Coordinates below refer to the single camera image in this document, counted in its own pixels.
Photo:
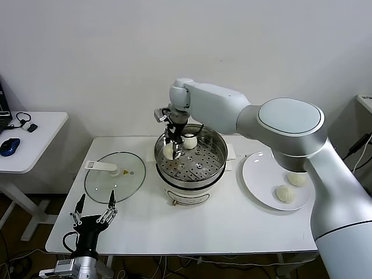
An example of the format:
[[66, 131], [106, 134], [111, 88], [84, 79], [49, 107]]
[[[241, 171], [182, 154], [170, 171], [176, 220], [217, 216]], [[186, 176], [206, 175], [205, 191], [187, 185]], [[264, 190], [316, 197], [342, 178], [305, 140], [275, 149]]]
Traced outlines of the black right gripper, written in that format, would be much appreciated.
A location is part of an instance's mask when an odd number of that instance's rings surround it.
[[182, 153], [182, 131], [185, 127], [184, 123], [177, 124], [169, 122], [167, 124], [167, 132], [163, 135], [164, 146], [173, 142], [173, 159], [177, 159]]

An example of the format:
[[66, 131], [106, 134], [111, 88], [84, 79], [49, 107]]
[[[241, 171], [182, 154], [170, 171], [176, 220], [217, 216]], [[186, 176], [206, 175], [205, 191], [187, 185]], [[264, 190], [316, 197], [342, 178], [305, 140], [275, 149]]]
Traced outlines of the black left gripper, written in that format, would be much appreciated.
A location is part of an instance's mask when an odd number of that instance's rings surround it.
[[101, 232], [101, 224], [110, 224], [116, 217], [115, 191], [112, 190], [108, 202], [108, 208], [100, 217], [98, 215], [85, 216], [81, 218], [85, 202], [85, 194], [82, 194], [80, 200], [76, 203], [75, 210], [70, 213], [73, 220], [73, 226], [78, 233], [78, 241], [74, 256], [97, 256], [96, 246], [98, 236]]

